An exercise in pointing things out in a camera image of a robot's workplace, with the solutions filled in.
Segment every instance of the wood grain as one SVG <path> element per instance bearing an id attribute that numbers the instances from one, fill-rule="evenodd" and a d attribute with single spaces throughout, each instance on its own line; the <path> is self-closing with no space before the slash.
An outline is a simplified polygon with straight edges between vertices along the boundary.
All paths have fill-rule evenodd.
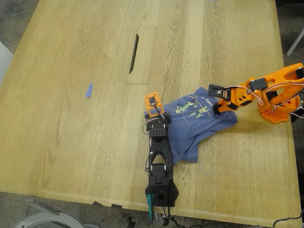
<path id="1" fill-rule="evenodd" d="M 147 85 L 127 83 L 139 26 L 156 27 Z M 283 66 L 274 0 L 40 0 L 0 88 L 0 191 L 147 211 L 143 96 L 166 104 Z M 174 167 L 172 214 L 268 227 L 299 215 L 291 124 L 255 104 L 237 116 Z"/>

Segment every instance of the orange servo bracket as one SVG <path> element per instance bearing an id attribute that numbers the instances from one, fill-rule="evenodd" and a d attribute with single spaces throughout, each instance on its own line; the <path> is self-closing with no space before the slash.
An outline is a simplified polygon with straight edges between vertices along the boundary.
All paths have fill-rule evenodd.
<path id="1" fill-rule="evenodd" d="M 210 84 L 209 95 L 221 98 L 213 106 L 216 114 L 236 111 L 256 98 L 262 117 L 279 123 L 287 121 L 289 113 L 298 108 L 303 88 L 304 67 L 298 63 L 258 79 L 252 77 L 240 86 L 223 88 Z"/>
<path id="2" fill-rule="evenodd" d="M 149 95 L 144 96 L 144 103 L 146 105 L 148 114 L 151 117 L 155 117 L 158 115 L 157 110 L 155 109 L 155 107 L 157 107 L 157 109 L 161 112 L 164 113 L 162 104 L 161 104 L 161 100 L 160 97 L 158 96 L 157 92 L 151 93 Z"/>

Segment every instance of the white pole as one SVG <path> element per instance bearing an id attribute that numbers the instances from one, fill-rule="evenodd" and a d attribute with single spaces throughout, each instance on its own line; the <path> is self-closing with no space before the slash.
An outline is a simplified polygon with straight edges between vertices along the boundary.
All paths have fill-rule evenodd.
<path id="1" fill-rule="evenodd" d="M 295 39 L 294 43 L 292 44 L 292 46 L 289 48 L 289 50 L 287 51 L 286 55 L 290 56 L 291 53 L 293 52 L 293 50 L 295 49 L 295 47 L 298 45 L 298 43 L 300 42 L 300 40 L 302 39 L 302 37 L 304 36 L 304 29 L 301 31 L 301 33 L 298 35 L 298 37 Z"/>

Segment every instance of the t-shirt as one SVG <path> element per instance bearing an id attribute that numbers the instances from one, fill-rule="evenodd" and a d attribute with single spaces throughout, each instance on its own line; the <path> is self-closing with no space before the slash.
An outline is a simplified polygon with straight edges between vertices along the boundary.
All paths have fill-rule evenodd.
<path id="1" fill-rule="evenodd" d="M 218 100 L 200 87 L 193 94 L 181 97 L 164 106 L 171 116 L 168 135 L 173 164 L 180 160 L 198 162 L 199 142 L 218 130 L 234 126 L 238 119 L 234 112 L 214 115 L 212 106 Z"/>

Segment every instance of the floor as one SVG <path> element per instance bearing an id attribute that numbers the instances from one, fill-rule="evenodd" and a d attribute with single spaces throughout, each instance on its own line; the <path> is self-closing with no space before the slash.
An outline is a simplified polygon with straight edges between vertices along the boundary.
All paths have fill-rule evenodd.
<path id="1" fill-rule="evenodd" d="M 2 42 L 12 53 L 16 51 L 22 34 L 29 22 L 29 19 L 35 9 L 38 0 L 1 0 L 0 1 L 0 42 Z M 290 5 L 286 4 L 277 10 L 282 50 L 286 53 L 297 35 L 303 29 L 304 4 Z M 285 65 L 302 62 L 304 63 L 304 39 L 299 43 L 291 56 L 284 55 Z M 304 165 L 304 143 L 303 138 L 304 121 L 297 120 L 293 123 L 294 145 L 297 162 Z M 0 192 L 0 228 L 12 228 L 14 225 L 25 218 L 27 215 L 35 212 L 33 208 L 23 203 L 24 196 L 7 194 Z M 80 212 L 80 220 L 84 223 L 92 223 L 102 228 L 121 228 L 127 227 L 127 217 L 131 216 L 136 222 L 135 227 L 158 228 L 162 227 L 162 221 L 150 222 L 147 220 L 147 212 L 133 211 L 126 209 L 114 209 L 103 206 L 79 204 L 64 202 L 59 200 L 41 199 L 55 209 L 73 212 Z M 201 224 L 200 219 L 187 217 L 176 217 L 178 223 L 185 227 L 194 224 Z M 205 224 L 217 223 L 214 221 L 205 221 Z M 216 224 L 209 228 L 243 228 L 246 225 L 240 224 Z"/>

